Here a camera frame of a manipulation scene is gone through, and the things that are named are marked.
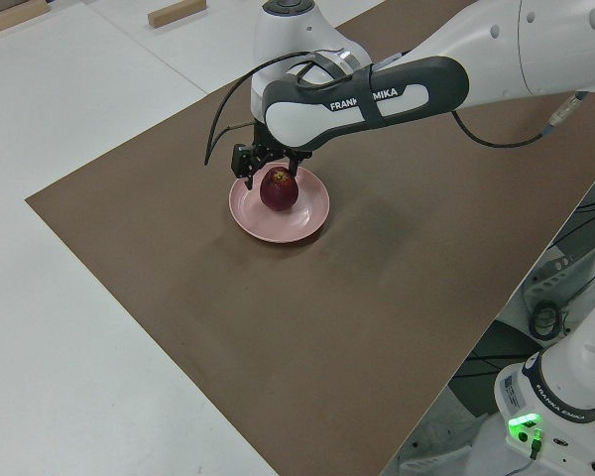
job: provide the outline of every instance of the white table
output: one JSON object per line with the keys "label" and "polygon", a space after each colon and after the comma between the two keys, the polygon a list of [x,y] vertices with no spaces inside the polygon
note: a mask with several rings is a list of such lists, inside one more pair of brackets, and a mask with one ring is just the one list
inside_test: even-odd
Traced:
{"label": "white table", "polygon": [[275,474],[24,201],[251,66],[261,0],[148,27],[170,3],[57,0],[0,33],[0,476]]}

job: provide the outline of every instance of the red apple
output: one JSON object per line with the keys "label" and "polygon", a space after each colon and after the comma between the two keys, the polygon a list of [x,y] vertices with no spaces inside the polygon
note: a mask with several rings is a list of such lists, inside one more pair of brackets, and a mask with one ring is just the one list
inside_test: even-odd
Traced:
{"label": "red apple", "polygon": [[296,178],[286,167],[271,167],[260,183],[260,199],[274,211],[291,208],[298,201]]}

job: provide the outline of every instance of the pink plate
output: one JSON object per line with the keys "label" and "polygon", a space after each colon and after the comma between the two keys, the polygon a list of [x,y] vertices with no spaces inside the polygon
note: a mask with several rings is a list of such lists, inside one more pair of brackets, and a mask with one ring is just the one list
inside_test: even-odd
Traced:
{"label": "pink plate", "polygon": [[285,211],[273,211],[260,199],[260,182],[271,167],[266,164],[254,175],[253,188],[236,180],[229,191],[229,209],[236,222],[250,235],[272,243],[291,243],[313,234],[328,216],[330,202],[326,187],[313,173],[298,168],[297,202]]}

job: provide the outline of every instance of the brown paper sheet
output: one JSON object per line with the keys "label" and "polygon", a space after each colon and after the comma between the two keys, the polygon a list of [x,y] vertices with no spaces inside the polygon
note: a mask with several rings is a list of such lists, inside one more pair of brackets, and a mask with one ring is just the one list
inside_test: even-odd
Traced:
{"label": "brown paper sheet", "polygon": [[[380,59],[466,4],[391,0],[341,30]],[[202,165],[222,93],[28,202],[282,476],[376,476],[595,179],[595,97],[513,151],[449,115],[333,140],[305,164],[327,222],[279,246],[227,207],[231,146],[250,132]],[[562,99],[463,117],[512,141]],[[248,117],[244,90],[225,123]]]}

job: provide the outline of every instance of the franka emika robot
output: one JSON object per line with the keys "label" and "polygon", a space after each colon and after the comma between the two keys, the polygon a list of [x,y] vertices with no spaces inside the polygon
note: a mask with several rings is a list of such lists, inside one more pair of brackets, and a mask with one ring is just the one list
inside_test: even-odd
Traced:
{"label": "franka emika robot", "polygon": [[[264,164],[289,158],[295,173],[337,136],[575,91],[541,137],[595,93],[595,0],[479,0],[415,49],[377,63],[312,0],[268,1],[255,35],[260,66],[235,86],[253,75],[254,140],[234,146],[232,158],[250,188]],[[206,160],[216,142],[210,137]],[[595,475],[595,308],[572,335],[503,369],[495,398],[500,413],[481,432],[497,453],[528,463],[506,474]]]}

